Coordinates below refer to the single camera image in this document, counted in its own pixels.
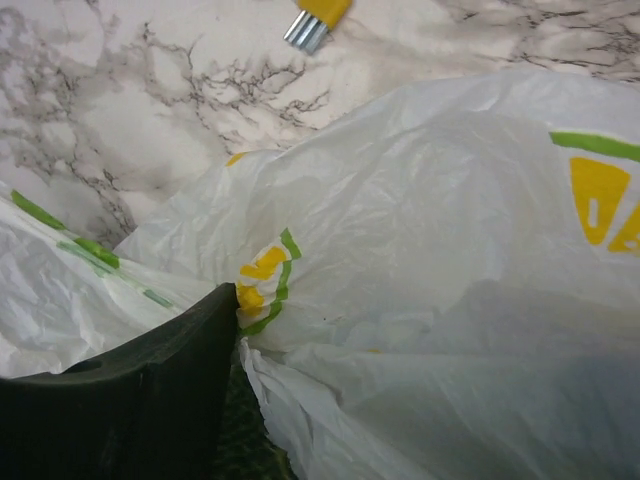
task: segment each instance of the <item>plastic bag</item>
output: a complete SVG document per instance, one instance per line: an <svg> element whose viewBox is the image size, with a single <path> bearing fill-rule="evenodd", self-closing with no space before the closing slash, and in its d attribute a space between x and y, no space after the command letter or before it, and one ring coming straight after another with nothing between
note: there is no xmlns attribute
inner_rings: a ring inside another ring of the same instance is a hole
<svg viewBox="0 0 640 480"><path fill-rule="evenodd" d="M214 287L119 258L0 182L0 377L59 373Z"/></svg>
<svg viewBox="0 0 640 480"><path fill-rule="evenodd" d="M640 478L640 94L410 85L238 155L120 247L235 281L301 478Z"/></svg>

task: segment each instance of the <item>white marble surface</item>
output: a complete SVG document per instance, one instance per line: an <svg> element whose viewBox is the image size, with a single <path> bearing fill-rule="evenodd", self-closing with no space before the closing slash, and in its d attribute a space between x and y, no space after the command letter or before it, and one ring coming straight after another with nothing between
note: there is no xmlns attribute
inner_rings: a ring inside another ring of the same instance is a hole
<svg viewBox="0 0 640 480"><path fill-rule="evenodd" d="M291 0L0 0L0 179L114 245L229 155L404 83L550 68L637 83L638 0L355 0L314 57Z"/></svg>

